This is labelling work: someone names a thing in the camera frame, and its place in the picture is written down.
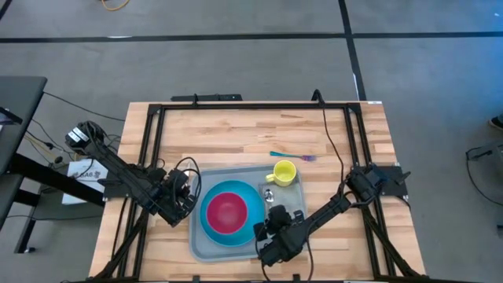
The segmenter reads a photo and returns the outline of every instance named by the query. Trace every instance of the black line on floor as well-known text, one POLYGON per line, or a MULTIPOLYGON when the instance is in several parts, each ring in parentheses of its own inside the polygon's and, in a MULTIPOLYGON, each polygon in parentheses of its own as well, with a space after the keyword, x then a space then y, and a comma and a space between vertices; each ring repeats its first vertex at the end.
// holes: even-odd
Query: black line on floor
POLYGON ((358 100, 366 101, 367 95, 365 94, 365 87, 363 86, 362 71, 358 63, 358 56, 356 54, 356 47, 354 46, 353 33, 351 31, 351 24, 349 21, 349 14, 347 13, 346 2, 339 0, 340 15, 343 18, 344 34, 346 35, 347 52, 349 52, 349 60, 351 62, 351 70, 353 71, 356 93, 358 100))
POLYGON ((13 0, 6 0, 6 2, 5 2, 5 3, 3 3, 3 6, 2 6, 2 8, 0 9, 0 20, 2 20, 3 15, 5 15, 5 14, 6 14, 7 9, 8 9, 8 8, 9 8, 9 6, 10 6, 10 2, 12 2, 12 1, 13 1, 13 0))
POLYGON ((142 35, 142 36, 97 36, 60 38, 8 38, 0 43, 75 43, 75 42, 177 42, 257 39, 344 39, 342 33, 274 33, 274 34, 228 34, 228 35, 142 35))
POLYGON ((459 39, 503 37, 503 31, 355 33, 353 39, 459 39))

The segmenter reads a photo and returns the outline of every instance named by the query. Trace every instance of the mug handle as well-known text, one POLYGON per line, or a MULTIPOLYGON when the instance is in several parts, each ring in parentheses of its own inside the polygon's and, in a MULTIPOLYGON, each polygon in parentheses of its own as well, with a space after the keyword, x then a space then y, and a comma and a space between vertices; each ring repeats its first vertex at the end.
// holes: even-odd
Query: mug handle
POLYGON ((269 174, 266 176, 266 181, 268 182, 274 182, 274 174, 269 174))

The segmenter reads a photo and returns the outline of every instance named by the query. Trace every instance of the teal bowl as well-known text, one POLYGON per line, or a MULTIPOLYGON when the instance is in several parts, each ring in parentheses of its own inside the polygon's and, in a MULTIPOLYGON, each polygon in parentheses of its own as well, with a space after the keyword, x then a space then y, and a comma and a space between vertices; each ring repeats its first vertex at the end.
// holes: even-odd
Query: teal bowl
POLYGON ((199 216, 203 231, 206 233, 208 238, 222 246, 238 247, 248 243, 255 237, 253 225, 264 221, 264 203, 259 195, 259 192, 257 192, 257 190, 249 184, 237 180, 224 181, 211 188, 207 192, 206 196, 204 196, 204 199, 201 202, 199 216), (211 200, 221 193, 235 193, 241 197, 246 204, 248 217, 246 218, 244 225, 234 233, 219 233, 213 230, 207 221, 208 206, 211 203, 211 200))

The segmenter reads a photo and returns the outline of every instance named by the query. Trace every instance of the white paper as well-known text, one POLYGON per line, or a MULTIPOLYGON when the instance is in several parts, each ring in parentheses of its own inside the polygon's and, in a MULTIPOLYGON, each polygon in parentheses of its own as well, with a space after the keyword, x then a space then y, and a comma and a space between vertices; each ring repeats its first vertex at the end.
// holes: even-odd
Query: white paper
MULTIPOLYGON (((89 168, 91 161, 91 159, 87 159, 70 162, 70 164, 68 165, 67 176, 77 177, 81 175, 84 171, 87 170, 87 168, 89 168)), ((77 181, 103 193, 105 188, 104 186, 100 185, 97 180, 101 178, 107 178, 107 173, 108 170, 95 160, 91 168, 89 168, 89 170, 87 170, 86 173, 84 173, 81 177, 77 178, 77 181)), ((86 201, 74 196, 70 196, 66 193, 63 195, 63 200, 61 201, 62 204, 82 204, 85 202, 86 201)))

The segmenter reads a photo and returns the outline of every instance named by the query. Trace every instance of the black desk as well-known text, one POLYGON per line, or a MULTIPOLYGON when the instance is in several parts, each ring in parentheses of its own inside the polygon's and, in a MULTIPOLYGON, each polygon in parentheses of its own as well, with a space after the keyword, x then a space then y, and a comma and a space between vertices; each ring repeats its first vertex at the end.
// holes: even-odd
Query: black desk
MULTIPOLYGON (((0 131, 0 229, 13 202, 32 207, 39 202, 40 195, 20 189, 24 177, 91 204, 105 206, 102 193, 16 153, 39 106, 46 83, 47 79, 43 77, 0 76, 0 106, 23 120, 21 125, 4 126, 0 131)), ((33 219, 27 222, 16 252, 24 252, 34 225, 33 219)))

